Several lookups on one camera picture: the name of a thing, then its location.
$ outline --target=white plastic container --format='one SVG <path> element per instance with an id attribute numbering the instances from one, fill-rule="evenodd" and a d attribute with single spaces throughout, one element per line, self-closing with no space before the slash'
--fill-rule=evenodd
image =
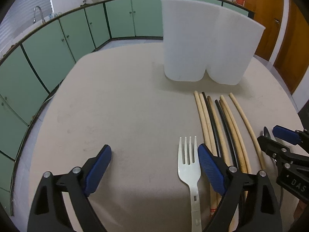
<path id="1" fill-rule="evenodd" d="M 161 0 L 164 72 L 199 81 L 205 70 L 220 84 L 238 84 L 264 26 L 228 8 L 196 0 Z"/>

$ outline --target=blue gripper pad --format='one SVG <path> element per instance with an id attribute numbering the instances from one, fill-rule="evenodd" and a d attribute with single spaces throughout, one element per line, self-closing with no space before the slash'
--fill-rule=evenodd
<path id="1" fill-rule="evenodd" d="M 280 125 L 276 125 L 272 129 L 272 133 L 275 137 L 285 140 L 292 145 L 298 145 L 302 142 L 297 132 L 294 132 Z"/>
<path id="2" fill-rule="evenodd" d="M 112 149 L 110 146 L 107 146 L 85 178 L 85 196 L 88 197 L 91 193 L 96 191 L 98 184 L 100 183 L 100 180 L 102 179 L 103 174 L 105 173 L 111 159 Z"/>
<path id="3" fill-rule="evenodd" d="M 224 195 L 226 192 L 226 189 L 224 187 L 224 177 L 221 174 L 216 163 L 212 160 L 211 156 L 206 151 L 203 145 L 200 145 L 198 147 L 197 152 L 198 158 L 200 160 L 200 166 L 207 175 L 207 178 L 211 183 L 214 191 L 219 193 L 220 195 Z"/>

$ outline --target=fork handle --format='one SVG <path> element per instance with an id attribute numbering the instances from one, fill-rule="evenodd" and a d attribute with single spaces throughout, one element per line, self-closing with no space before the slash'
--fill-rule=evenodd
<path id="1" fill-rule="evenodd" d="M 202 224 L 200 219 L 200 195 L 198 193 L 197 184 L 189 186 L 191 199 L 191 222 L 192 232 L 201 232 Z"/>

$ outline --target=white table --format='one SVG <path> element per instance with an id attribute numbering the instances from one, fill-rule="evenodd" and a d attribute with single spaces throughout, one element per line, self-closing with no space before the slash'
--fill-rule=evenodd
<path id="1" fill-rule="evenodd" d="M 193 92 L 213 99 L 223 94 L 242 133 L 253 173 L 260 170 L 248 131 L 228 97 L 233 92 L 259 136 L 264 126 L 302 129 L 290 99 L 255 58 L 236 86 L 217 84 L 206 74 L 196 83 L 174 82 L 163 70 L 163 44 L 123 46 L 81 58 L 58 89 L 41 126 L 30 169 L 29 203 L 45 171 L 68 173 L 95 157 L 104 144 L 112 161 L 89 200 L 110 232 L 191 230 L 188 187 L 177 174 L 179 137 L 202 129 Z M 299 147 L 294 151 L 305 154 Z M 268 156 L 267 173 L 277 197 L 277 170 Z M 209 219 L 209 183 L 198 183 L 202 227 Z M 293 221 L 297 199 L 285 191 L 284 229 Z M 73 227 L 81 231 L 72 207 Z"/>

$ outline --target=black stick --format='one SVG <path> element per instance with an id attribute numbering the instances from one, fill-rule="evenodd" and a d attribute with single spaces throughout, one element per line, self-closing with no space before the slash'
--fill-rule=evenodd
<path id="1" fill-rule="evenodd" d="M 214 115 L 213 112 L 211 110 L 211 106 L 209 105 L 209 102 L 206 98 L 205 92 L 202 92 L 206 106 L 207 106 L 207 110 L 208 110 L 208 114 L 209 114 L 209 119 L 211 120 L 211 127 L 213 129 L 213 133 L 214 133 L 214 142 L 216 144 L 216 150 L 217 150 L 217 155 L 218 157 L 222 157 L 222 146 L 220 143 L 220 139 L 219 139 L 219 134 L 218 134 L 218 129 L 216 126 L 216 123 L 214 121 Z"/>
<path id="2" fill-rule="evenodd" d="M 232 155 L 233 165 L 236 166 L 239 169 L 239 159 L 238 159 L 238 155 L 237 155 L 237 152 L 236 152 L 236 149 L 235 149 L 234 140 L 232 139 L 231 129 L 229 128 L 227 118 L 223 113 L 223 110 L 221 108 L 219 101 L 215 100 L 214 102 L 215 102 L 215 104 L 218 108 L 219 115 L 220 115 L 221 120 L 222 120 L 222 124 L 223 124 L 223 127 L 224 127 L 224 131 L 225 131 L 225 134 L 226 134 L 226 137 L 227 137 L 227 140 L 228 140 L 228 144 L 229 144 L 229 147 L 230 147 L 231 155 Z M 245 195 L 242 192 L 240 199 L 239 199 L 239 203 L 238 203 L 238 210 L 239 210 L 238 219 L 239 219 L 239 221 L 241 220 L 243 213 L 244 213 L 244 203 L 245 203 Z"/>

